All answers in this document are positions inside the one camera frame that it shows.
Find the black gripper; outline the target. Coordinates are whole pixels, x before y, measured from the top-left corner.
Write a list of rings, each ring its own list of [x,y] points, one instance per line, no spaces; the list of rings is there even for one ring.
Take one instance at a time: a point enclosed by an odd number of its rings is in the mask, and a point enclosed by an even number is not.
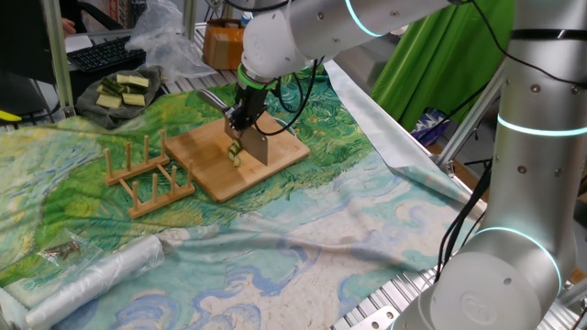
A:
[[[235,104],[227,110],[229,135],[239,138],[241,133],[251,127],[265,111],[265,99],[268,91],[250,86],[236,87]]]

